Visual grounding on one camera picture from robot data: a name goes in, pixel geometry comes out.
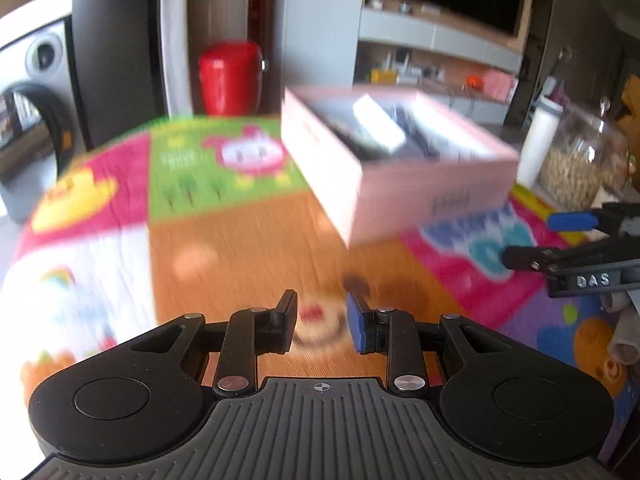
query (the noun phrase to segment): crosshair marking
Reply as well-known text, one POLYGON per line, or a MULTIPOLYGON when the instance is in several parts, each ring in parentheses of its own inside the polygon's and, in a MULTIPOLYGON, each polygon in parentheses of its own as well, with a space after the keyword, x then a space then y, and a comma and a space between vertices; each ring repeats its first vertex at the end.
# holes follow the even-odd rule
POLYGON ((314 384, 314 390, 317 390, 321 394, 324 394, 329 388, 333 388, 333 386, 329 386, 327 383, 314 384))

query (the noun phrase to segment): black gripper pad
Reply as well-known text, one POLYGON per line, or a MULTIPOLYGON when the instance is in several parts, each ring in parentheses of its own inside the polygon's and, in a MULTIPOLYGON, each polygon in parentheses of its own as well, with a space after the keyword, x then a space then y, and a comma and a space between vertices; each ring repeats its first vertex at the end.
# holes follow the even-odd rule
POLYGON ((591 458, 547 468, 494 462, 453 440, 426 402, 392 396, 376 379, 279 378, 253 396, 220 401, 191 440, 160 458, 101 468, 54 456, 28 478, 614 479, 591 458))

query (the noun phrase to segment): white bottle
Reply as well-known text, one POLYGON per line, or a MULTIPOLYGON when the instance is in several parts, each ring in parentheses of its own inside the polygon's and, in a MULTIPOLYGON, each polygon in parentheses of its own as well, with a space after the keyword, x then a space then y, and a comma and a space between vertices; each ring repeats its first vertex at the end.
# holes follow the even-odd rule
POLYGON ((520 165, 516 182, 531 189, 536 183, 542 163, 558 129, 562 108, 559 104, 541 97, 536 104, 531 127, 520 153, 520 165))

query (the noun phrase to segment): cardboard box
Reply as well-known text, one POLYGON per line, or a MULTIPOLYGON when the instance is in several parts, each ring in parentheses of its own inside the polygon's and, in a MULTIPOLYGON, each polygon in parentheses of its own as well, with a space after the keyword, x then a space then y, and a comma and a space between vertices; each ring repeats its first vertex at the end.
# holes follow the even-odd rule
POLYGON ((282 141, 347 247, 501 206, 519 158, 513 148, 423 92, 367 85, 286 89, 282 141), (334 107, 348 120, 348 110, 365 94, 383 106, 410 108, 421 131, 442 140, 447 156, 360 162, 318 110, 334 107))

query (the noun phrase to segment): red lid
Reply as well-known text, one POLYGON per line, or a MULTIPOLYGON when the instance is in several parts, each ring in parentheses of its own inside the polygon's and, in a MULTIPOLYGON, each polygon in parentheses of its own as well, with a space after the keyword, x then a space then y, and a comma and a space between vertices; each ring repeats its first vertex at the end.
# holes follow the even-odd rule
POLYGON ((260 56, 260 47, 253 41, 221 41, 204 51, 200 62, 219 59, 226 63, 246 63, 260 56))

